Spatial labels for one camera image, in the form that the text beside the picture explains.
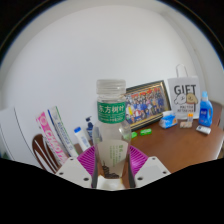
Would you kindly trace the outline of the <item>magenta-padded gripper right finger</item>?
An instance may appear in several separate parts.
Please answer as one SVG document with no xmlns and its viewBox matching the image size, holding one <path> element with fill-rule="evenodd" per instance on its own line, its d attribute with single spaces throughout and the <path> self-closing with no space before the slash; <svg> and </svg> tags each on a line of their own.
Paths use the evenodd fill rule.
<svg viewBox="0 0 224 224">
<path fill-rule="evenodd" d="M 135 188 L 170 175 L 169 170 L 156 156 L 148 157 L 134 146 L 130 147 L 130 171 Z"/>
</svg>

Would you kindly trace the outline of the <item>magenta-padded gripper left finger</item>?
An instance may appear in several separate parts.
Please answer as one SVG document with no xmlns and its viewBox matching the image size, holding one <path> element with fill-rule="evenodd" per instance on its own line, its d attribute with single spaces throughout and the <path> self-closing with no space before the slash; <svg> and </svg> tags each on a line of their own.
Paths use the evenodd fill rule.
<svg viewBox="0 0 224 224">
<path fill-rule="evenodd" d="M 84 188 L 92 188 L 97 183 L 95 149 L 90 147 L 77 158 L 70 157 L 56 175 Z"/>
</svg>

